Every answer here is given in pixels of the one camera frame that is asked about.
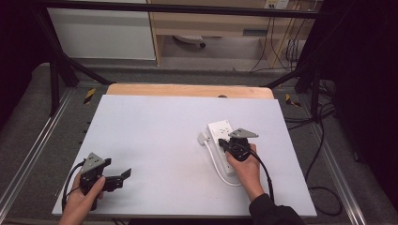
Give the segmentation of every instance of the aluminum rail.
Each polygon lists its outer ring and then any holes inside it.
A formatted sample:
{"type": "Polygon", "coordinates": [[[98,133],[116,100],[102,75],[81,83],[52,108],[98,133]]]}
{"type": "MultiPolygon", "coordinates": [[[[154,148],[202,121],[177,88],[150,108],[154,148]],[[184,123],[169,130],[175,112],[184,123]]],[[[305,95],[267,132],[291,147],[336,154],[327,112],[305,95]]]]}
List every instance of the aluminum rail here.
{"type": "Polygon", "coordinates": [[[326,19],[333,15],[333,13],[317,12],[317,11],[299,11],[299,10],[282,10],[282,9],[266,9],[266,8],[249,8],[249,7],[229,8],[229,7],[210,7],[210,6],[109,3],[109,2],[87,2],[87,1],[65,1],[65,0],[34,0],[32,1],[32,3],[43,8],[194,13],[194,14],[280,17],[280,18],[301,18],[301,19],[326,19]]]}

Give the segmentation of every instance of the white power strip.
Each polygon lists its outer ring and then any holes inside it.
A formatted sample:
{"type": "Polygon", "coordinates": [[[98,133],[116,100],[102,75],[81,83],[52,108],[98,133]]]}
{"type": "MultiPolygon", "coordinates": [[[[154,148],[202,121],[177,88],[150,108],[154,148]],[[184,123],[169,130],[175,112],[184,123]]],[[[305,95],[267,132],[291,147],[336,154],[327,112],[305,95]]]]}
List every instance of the white power strip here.
{"type": "Polygon", "coordinates": [[[228,163],[223,149],[219,146],[219,139],[224,139],[229,141],[230,137],[228,136],[228,134],[234,130],[232,130],[228,120],[222,120],[219,122],[211,123],[208,124],[207,127],[208,130],[210,131],[210,135],[211,138],[213,139],[214,145],[216,145],[216,151],[220,157],[220,160],[222,162],[226,174],[228,176],[235,175],[234,168],[228,163]]]}

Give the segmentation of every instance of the white cable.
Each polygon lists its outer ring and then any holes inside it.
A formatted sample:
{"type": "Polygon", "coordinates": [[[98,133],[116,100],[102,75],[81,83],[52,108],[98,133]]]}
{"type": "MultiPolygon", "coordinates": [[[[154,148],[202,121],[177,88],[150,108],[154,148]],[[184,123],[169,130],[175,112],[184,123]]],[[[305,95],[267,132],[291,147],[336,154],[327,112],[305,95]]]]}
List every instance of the white cable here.
{"type": "Polygon", "coordinates": [[[211,155],[211,159],[213,160],[213,164],[214,164],[214,167],[216,168],[217,174],[218,174],[219,177],[223,180],[223,182],[224,182],[225,184],[227,184],[227,185],[229,185],[229,186],[233,186],[233,187],[241,186],[240,183],[239,183],[239,184],[232,184],[232,183],[229,183],[228,181],[226,181],[226,180],[222,177],[222,175],[220,174],[219,168],[217,168],[216,161],[214,160],[213,153],[211,153],[211,149],[210,149],[210,147],[208,146],[207,141],[204,141],[204,144],[205,144],[205,146],[207,147],[208,152],[209,152],[210,155],[211,155]]]}

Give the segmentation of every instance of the metal stand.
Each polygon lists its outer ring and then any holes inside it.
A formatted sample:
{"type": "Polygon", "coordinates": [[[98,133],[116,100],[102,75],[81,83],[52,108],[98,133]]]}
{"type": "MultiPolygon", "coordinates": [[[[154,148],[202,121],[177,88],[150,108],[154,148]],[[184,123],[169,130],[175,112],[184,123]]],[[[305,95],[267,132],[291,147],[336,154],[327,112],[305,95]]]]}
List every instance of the metal stand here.
{"type": "Polygon", "coordinates": [[[50,62],[50,73],[51,73],[51,88],[52,88],[52,109],[50,116],[53,116],[56,110],[59,108],[59,79],[58,74],[61,76],[66,86],[75,87],[78,85],[79,80],[76,77],[74,68],[81,71],[83,74],[89,76],[95,81],[102,84],[112,84],[115,82],[108,81],[102,78],[100,75],[89,70],[88,68],[77,63],[73,59],[69,58],[62,50],[61,44],[59,43],[53,29],[47,23],[43,16],[42,7],[31,7],[30,13],[32,13],[33,18],[40,27],[42,33],[44,34],[47,43],[49,43],[51,55],[53,61],[50,62]]]}

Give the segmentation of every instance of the table surface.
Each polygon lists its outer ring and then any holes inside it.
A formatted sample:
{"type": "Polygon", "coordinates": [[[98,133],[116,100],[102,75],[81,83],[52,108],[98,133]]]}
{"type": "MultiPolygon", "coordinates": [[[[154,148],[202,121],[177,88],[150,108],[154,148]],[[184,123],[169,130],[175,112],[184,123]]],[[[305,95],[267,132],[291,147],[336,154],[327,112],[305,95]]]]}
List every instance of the table surface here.
{"type": "MultiPolygon", "coordinates": [[[[314,217],[314,204],[306,187],[277,100],[262,98],[181,97],[176,90],[209,88],[217,95],[231,96],[242,87],[191,85],[111,85],[103,96],[75,164],[90,152],[111,158],[104,175],[117,175],[132,168],[124,187],[99,201],[93,215],[144,218],[235,218],[248,217],[250,204],[243,187],[227,186],[216,174],[209,152],[196,140],[208,135],[207,124],[228,120],[232,128],[259,134],[252,139],[270,173],[275,202],[293,207],[303,217],[314,217]],[[123,95],[111,95],[116,87],[129,87],[123,95]],[[143,88],[144,93],[132,87],[143,88]],[[163,96],[148,96],[148,89],[163,96]]],[[[210,144],[213,155],[215,146],[210,144]]],[[[231,183],[235,176],[222,175],[231,183]]],[[[261,182],[268,191],[267,178],[261,182]]],[[[60,198],[53,214],[60,215],[60,198]]]]}

